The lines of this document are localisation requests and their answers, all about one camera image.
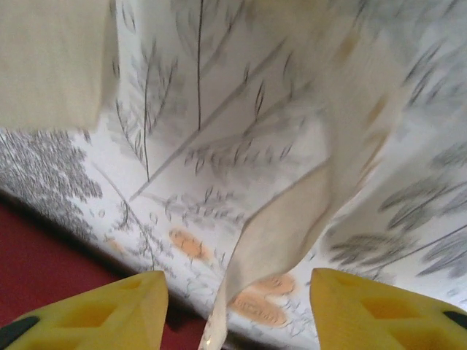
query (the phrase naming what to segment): orange flower print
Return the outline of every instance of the orange flower print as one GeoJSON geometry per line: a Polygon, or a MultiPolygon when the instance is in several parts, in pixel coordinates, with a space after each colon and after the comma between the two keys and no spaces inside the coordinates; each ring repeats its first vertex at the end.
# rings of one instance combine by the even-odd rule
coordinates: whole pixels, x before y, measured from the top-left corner
{"type": "Polygon", "coordinates": [[[172,243],[190,259],[207,261],[212,256],[210,251],[203,245],[203,242],[186,230],[170,230],[169,237],[172,243]]]}
{"type": "Polygon", "coordinates": [[[238,315],[268,327],[283,327],[287,324],[285,312],[257,293],[240,293],[230,307],[238,315]]]}
{"type": "Polygon", "coordinates": [[[296,289],[295,279],[288,273],[268,277],[252,286],[263,295],[289,295],[296,289]]]}

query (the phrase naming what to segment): red floor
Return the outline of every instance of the red floor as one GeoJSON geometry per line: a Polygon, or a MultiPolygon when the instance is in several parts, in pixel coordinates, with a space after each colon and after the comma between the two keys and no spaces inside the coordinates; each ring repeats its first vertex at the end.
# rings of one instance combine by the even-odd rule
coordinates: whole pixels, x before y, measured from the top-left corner
{"type": "MultiPolygon", "coordinates": [[[[51,230],[0,203],[0,327],[123,277],[51,230]]],[[[170,307],[161,349],[197,349],[203,328],[203,319],[170,307]]]]}

